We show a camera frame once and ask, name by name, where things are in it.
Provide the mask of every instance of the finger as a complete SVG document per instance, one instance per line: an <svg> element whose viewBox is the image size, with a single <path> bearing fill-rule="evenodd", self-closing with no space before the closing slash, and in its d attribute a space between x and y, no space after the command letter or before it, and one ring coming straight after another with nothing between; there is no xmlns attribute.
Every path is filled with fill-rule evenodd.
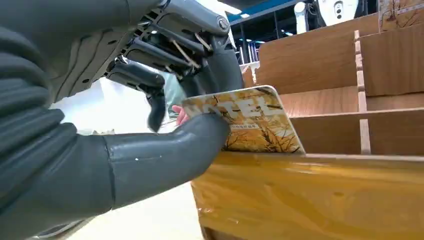
<svg viewBox="0 0 424 240"><path fill-rule="evenodd" d="M181 124L187 122L190 119L189 115L185 114L184 118L181 121Z"/></svg>
<svg viewBox="0 0 424 240"><path fill-rule="evenodd" d="M177 106L177 105L173 105L173 106L172 106L172 110L173 110L174 112L176 112L177 114L179 114L179 113L181 112L181 110L183 110L183 108L182 108L182 107L180 107L180 106Z"/></svg>
<svg viewBox="0 0 424 240"><path fill-rule="evenodd" d="M183 121L183 119L184 119L184 117L186 116L186 113L184 112L184 110L182 109L180 112L179 112L179 114L178 114L178 117L176 118L176 124L177 125L181 125L182 124L182 121Z"/></svg>

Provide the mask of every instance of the wood grain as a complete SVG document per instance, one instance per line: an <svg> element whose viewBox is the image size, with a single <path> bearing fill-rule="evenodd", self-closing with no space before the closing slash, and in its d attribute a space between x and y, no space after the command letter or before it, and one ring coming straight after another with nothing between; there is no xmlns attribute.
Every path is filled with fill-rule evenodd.
<svg viewBox="0 0 424 240"><path fill-rule="evenodd" d="M331 88L280 95L289 117L358 111L356 86Z"/></svg>
<svg viewBox="0 0 424 240"><path fill-rule="evenodd" d="M244 240L243 238L232 236L209 227L201 227L204 240Z"/></svg>
<svg viewBox="0 0 424 240"><path fill-rule="evenodd" d="M378 33L378 16L267 42L259 49L256 80L280 94L356 86L354 31Z"/></svg>
<svg viewBox="0 0 424 240"><path fill-rule="evenodd" d="M412 109L424 107L424 93L411 93L396 96L368 96L367 107L370 111Z"/></svg>
<svg viewBox="0 0 424 240"><path fill-rule="evenodd" d="M291 122L307 154L361 154L357 115L295 117Z"/></svg>
<svg viewBox="0 0 424 240"><path fill-rule="evenodd" d="M372 154L424 155L424 111L399 111L368 118Z"/></svg>
<svg viewBox="0 0 424 240"><path fill-rule="evenodd" d="M367 96L424 91L424 24L359 39Z"/></svg>
<svg viewBox="0 0 424 240"><path fill-rule="evenodd" d="M368 119L372 154L424 155L424 108L294 117L291 121L307 153L359 154L362 119Z"/></svg>

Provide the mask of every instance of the wooden card holder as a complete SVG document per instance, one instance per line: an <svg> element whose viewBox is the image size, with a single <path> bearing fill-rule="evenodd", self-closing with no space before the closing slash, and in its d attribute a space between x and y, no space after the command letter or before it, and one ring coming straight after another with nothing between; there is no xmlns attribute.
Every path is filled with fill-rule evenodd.
<svg viewBox="0 0 424 240"><path fill-rule="evenodd" d="M281 94L307 153L424 155L424 24L378 32L369 15L259 49L256 85Z"/></svg>
<svg viewBox="0 0 424 240"><path fill-rule="evenodd" d="M424 168L424 158L420 157L424 156L424 147L422 146L424 143L424 23L379 33L378 16L376 14L368 15L334 26L267 42L259 49L259 60L260 68L253 70L254 72L248 68L243 72L246 86L271 85L276 88L281 94L284 108L307 155L246 153L234 160L233 158L237 157L236 154L224 152L204 177L196 181L199 186L204 186L207 191L210 190L207 194L213 196L211 202L205 202L205 199L201 198L201 190L196 190L194 187L195 196L199 196L199 199L196 199L199 200L198 203L201 202L206 206L219 206L217 209L240 214L252 222L259 218L258 223L266 222L267 215L261 214L269 210L268 214L275 218L273 218L275 221L270 220L270 223L278 223L278 225L267 228L267 231L255 228L251 234L258 234L257 236L270 234L270 230L277 230L281 226L287 227L288 231L297 226L300 227L300 230L293 230L291 236L298 238L293 237L293 239L333 239L329 237L333 236L330 235L335 233L333 231L329 231L329 235L325 235L326 237L320 235L322 238L318 235L315 238L299 237L305 233L305 225L292 224L291 220L294 218L290 218L287 222L282 219L287 214L290 215L292 210L307 216L310 213L308 211L319 204L337 199L334 204L337 202L346 208L343 208L343 217L334 218L334 221L345 224L343 226L349 226L351 224L349 223L350 217L354 218L359 210L350 212L352 210L350 198L343 198L341 194L343 191L352 191L358 194L358 199L361 199L360 209L367 210L378 208L382 204L382 201L376 201L373 200L373 197L369 197L371 195L380 196L383 202L403 203L409 201L411 197L404 196L403 192L399 192L400 190L411 190L413 186L416 186L416 191L414 190L414 195L411 196L417 196L422 192L424 178L421 183L419 176L422 175L420 169ZM242 165L241 163L248 161L248 158L251 158L251 162ZM282 165L290 166L287 173L279 171L275 175L281 179L293 175L293 166L290 163L299 163L300 166L305 166L306 170L303 172L302 168L302 171L298 172L299 177L290 178L289 183L275 181L275 184L268 184L266 180L270 178L269 173L276 168L270 167L265 170L265 168L261 168L261 164L276 163L274 160L278 160L277 162ZM348 171L348 165L344 165L344 161L347 160L349 164L355 165L352 172ZM364 173L368 171L366 166L369 167L370 162L373 162L373 167L375 167L375 179L367 179L368 175ZM409 166L408 164L412 162L416 165ZM331 164L340 165L337 169L326 171L326 174L340 174L342 178L351 178L352 181L355 181L355 183L352 182L352 189L347 183L340 183L337 180L320 182L322 175L307 174L311 169ZM396 164L407 164L408 166L395 166ZM392 170L400 169L409 172L402 176L398 173L389 174ZM248 174L241 175L242 170ZM261 181L263 181L261 183L266 184L256 184L256 181L259 180L254 177L255 174L258 178L261 177ZM301 180L303 174L307 179ZM382 187L381 184L392 183L396 177L399 179L393 186ZM362 190L356 189L365 183L369 184L364 188L366 193L359 196ZM243 196L245 205L240 203L234 207L235 205L226 203L231 196L224 193L232 193L236 189L235 186L238 185L242 187L237 188L234 193ZM306 195L302 188L311 185L314 187L311 187L310 194ZM213 188L207 189L208 186L217 186L216 192L213 192ZM307 196L305 205L293 205L285 211L281 210L280 214L274 214L280 211L271 208L271 205L275 203L275 198L272 198L275 195L268 195L269 198L267 198L266 194L269 194L270 189L273 188L285 191L291 186L296 187L290 193L281 193L281 199L290 202L294 196L305 194L304 196ZM222 199L217 197L219 194L222 194ZM328 198L318 201L312 207L310 201L326 194L328 194ZM263 208L261 211L255 211L257 215L253 214L254 211L248 215L249 210L254 208L248 206L247 203L253 199L252 205L257 204L258 201L255 201L255 197L267 202L261 205ZM325 216L335 213L332 211L333 208L329 209L331 210ZM221 224L222 228L214 227L219 226L216 224L217 222L214 222L218 213L213 209L211 212L210 215L204 215L203 220L200 221L204 226L203 230L208 232L205 234L206 237L209 237L207 239L280 239L275 237L249 238L252 235L245 234L250 226L249 221L238 222L239 227L247 226L238 232L230 227L225 228L227 227L225 224ZM399 212L398 216L415 216L417 212L424 213L424 207L417 206L413 209L399 210ZM366 226L373 233L383 234L387 229L378 227L387 219L383 217L382 213L380 215L381 219L376 216ZM400 218L396 218L393 220L393 226L400 226L401 222ZM325 232L327 223L326 220L325 224L313 225L311 229L315 230L317 227L316 229L319 229L317 234ZM344 233L345 237L351 238L343 239L355 239L358 236L361 236L359 238L362 239L363 237L363 235L355 235L357 232L354 231ZM414 234L413 236L417 237L414 239L422 239L424 238L424 225L417 226L410 231L405 230L406 233ZM375 236L377 235L370 235L363 239L375 239L373 238ZM405 235L396 236L387 233L385 239L405 239Z"/></svg>

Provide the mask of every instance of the card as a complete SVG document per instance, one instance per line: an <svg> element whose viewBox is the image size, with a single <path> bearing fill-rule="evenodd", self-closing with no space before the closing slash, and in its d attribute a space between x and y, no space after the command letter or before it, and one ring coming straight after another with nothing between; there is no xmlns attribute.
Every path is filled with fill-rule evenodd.
<svg viewBox="0 0 424 240"><path fill-rule="evenodd" d="M224 151L305 154L277 91L268 85L190 97L182 102L192 118L215 113L231 133Z"/></svg>

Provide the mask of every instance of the yellow wooden panel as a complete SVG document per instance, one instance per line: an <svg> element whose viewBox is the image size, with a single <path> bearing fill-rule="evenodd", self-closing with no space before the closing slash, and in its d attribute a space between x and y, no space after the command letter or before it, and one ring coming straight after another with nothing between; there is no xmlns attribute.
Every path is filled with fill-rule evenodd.
<svg viewBox="0 0 424 240"><path fill-rule="evenodd" d="M200 223L249 240L424 239L424 158L223 152L192 182Z"/></svg>

